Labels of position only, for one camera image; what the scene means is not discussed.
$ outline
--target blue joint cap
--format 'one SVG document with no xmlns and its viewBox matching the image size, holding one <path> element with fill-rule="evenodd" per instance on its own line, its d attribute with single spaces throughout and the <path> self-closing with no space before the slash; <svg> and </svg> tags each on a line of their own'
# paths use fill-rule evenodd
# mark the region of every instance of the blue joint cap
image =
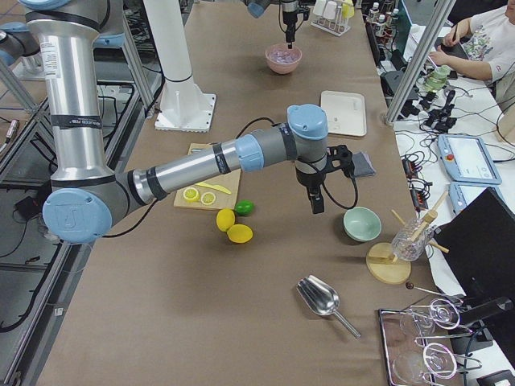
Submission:
<svg viewBox="0 0 515 386">
<path fill-rule="evenodd" d="M 125 34 L 119 35 L 101 35 L 93 42 L 93 48 L 122 48 L 123 43 L 126 41 Z"/>
<path fill-rule="evenodd" d="M 54 10 L 65 6 L 71 0 L 18 0 L 22 5 L 31 10 Z"/>
<path fill-rule="evenodd" d="M 317 105 L 293 105 L 287 115 L 288 125 L 301 138 L 318 141 L 329 133 L 328 118 Z"/>
<path fill-rule="evenodd" d="M 0 60 L 7 66 L 11 66 L 15 62 L 15 59 L 7 52 L 0 50 Z"/>
<path fill-rule="evenodd" d="M 265 156 L 253 135 L 247 134 L 236 140 L 236 154 L 243 171 L 260 170 L 265 166 Z"/>
<path fill-rule="evenodd" d="M 88 191 L 63 188 L 48 196 L 43 219 L 53 233 L 70 243 L 89 243 L 111 229 L 107 205 Z"/>
<path fill-rule="evenodd" d="M 247 10 L 255 18 L 260 18 L 265 13 L 265 8 L 263 8 L 259 4 L 256 4 L 255 2 L 251 2 L 247 6 Z"/>
<path fill-rule="evenodd" d="M 8 33 L 28 32 L 29 31 L 27 25 L 25 23 L 21 23 L 21 22 L 10 22 L 10 23 L 2 24 L 0 26 L 0 30 L 4 30 L 5 32 L 8 32 Z"/>
</svg>

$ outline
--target white desk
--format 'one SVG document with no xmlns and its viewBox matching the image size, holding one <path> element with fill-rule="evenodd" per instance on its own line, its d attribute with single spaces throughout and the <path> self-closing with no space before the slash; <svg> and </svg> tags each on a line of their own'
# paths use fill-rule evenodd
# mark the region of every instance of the white desk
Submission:
<svg viewBox="0 0 515 386">
<path fill-rule="evenodd" d="M 407 56 L 410 52 L 414 51 L 414 41 L 419 40 L 419 36 L 423 32 L 423 27 L 420 27 L 415 34 L 415 40 L 409 39 L 406 45 Z M 478 135 L 483 138 L 487 144 L 500 146 L 509 151 L 515 151 L 515 148 L 499 142 L 494 134 L 495 122 L 501 115 L 501 110 L 497 106 L 492 94 L 484 86 L 484 82 L 479 80 L 470 80 L 460 77 L 458 80 L 450 80 L 451 86 L 458 87 L 456 89 L 455 108 L 452 111 L 452 116 L 457 117 L 458 120 L 455 126 L 449 130 L 449 133 L 466 133 L 470 135 Z M 466 96 L 465 91 L 468 90 L 472 97 Z M 443 92 L 439 92 L 438 99 L 433 101 L 433 105 L 442 106 L 445 103 L 445 96 Z M 427 113 L 421 112 L 418 117 L 420 121 L 427 118 Z M 420 146 L 419 142 L 427 135 L 419 128 L 419 122 L 415 116 L 411 116 L 404 121 L 395 122 L 394 129 L 397 132 L 398 149 L 400 155 L 406 153 L 413 153 L 415 151 L 423 151 L 424 154 L 429 156 L 430 151 Z M 510 158 L 510 153 L 500 148 L 487 146 L 492 159 L 501 160 Z M 439 151 L 436 142 L 431 144 L 431 149 L 439 156 Z M 435 155 L 432 155 L 432 160 L 436 160 Z M 515 162 L 497 163 L 496 167 L 502 177 L 502 184 L 500 185 L 501 193 L 505 198 L 508 207 L 515 211 Z M 421 176 L 426 180 L 433 183 L 431 187 L 431 197 L 428 199 L 428 206 L 432 207 L 438 197 L 448 189 L 451 179 L 447 175 L 443 164 L 440 160 L 435 163 L 426 163 L 421 172 Z M 449 199 L 440 206 L 438 210 L 439 216 L 435 224 L 446 224 L 454 218 L 451 202 Z M 443 254 L 435 250 L 432 258 L 430 259 L 431 272 L 435 280 L 435 284 L 441 288 L 446 294 L 463 293 L 457 280 L 449 269 L 447 262 L 443 258 Z M 477 384 L 475 379 L 481 376 L 491 374 L 500 370 L 510 369 L 513 374 L 515 370 L 502 354 L 501 349 L 494 342 L 492 347 L 485 348 L 480 351 L 474 352 L 474 358 L 482 361 L 483 367 L 479 370 L 471 371 L 468 375 L 470 380 L 469 384 Z"/>
</svg>

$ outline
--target wooden cutting board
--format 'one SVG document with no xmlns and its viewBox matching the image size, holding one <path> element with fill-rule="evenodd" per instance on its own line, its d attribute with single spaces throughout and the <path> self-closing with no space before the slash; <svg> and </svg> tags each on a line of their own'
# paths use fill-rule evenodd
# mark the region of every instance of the wooden cutting board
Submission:
<svg viewBox="0 0 515 386">
<path fill-rule="evenodd" d="M 190 144 L 188 154 L 192 153 L 192 149 L 207 149 L 211 147 L 211 145 L 207 145 L 204 143 L 192 143 Z M 197 189 L 202 195 L 206 191 L 211 191 L 216 195 L 216 201 L 212 205 L 204 205 L 200 201 L 189 203 L 186 201 L 183 197 L 184 189 L 179 189 L 177 191 L 177 194 L 175 195 L 174 200 L 174 207 L 185 207 L 189 209 L 204 209 L 207 211 L 219 211 L 220 209 L 223 209 L 225 207 L 230 207 L 231 209 L 234 208 L 234 205 L 237 201 L 238 196 L 238 187 L 240 186 L 240 175 L 241 170 L 234 170 L 226 175 L 217 175 L 216 177 L 213 177 L 212 179 L 206 179 L 204 182 L 209 183 L 211 185 L 221 185 L 222 187 L 226 187 L 231 191 L 231 194 L 228 195 L 226 193 L 223 193 L 221 191 L 216 191 L 207 187 L 199 187 L 196 185 L 192 185 L 195 189 Z"/>
</svg>

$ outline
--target mint green bowl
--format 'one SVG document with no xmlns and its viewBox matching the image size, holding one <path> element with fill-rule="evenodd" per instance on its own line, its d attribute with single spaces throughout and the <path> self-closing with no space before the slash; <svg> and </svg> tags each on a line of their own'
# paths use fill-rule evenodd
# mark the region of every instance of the mint green bowl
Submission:
<svg viewBox="0 0 515 386">
<path fill-rule="evenodd" d="M 356 241 L 371 241 L 381 233 L 381 220 L 366 207 L 355 207 L 344 215 L 344 230 Z"/>
</svg>

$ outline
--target yellow knife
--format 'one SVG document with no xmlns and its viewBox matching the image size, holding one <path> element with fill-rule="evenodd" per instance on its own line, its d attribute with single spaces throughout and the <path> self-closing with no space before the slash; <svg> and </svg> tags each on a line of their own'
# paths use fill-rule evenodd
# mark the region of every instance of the yellow knife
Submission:
<svg viewBox="0 0 515 386">
<path fill-rule="evenodd" d="M 232 194 L 232 192 L 229 189 L 227 189 L 226 187 L 222 187 L 221 185 L 211 185 L 210 183 L 196 183 L 196 185 L 199 187 L 207 187 L 215 191 L 221 191 L 222 193 L 225 193 L 227 195 Z"/>
</svg>

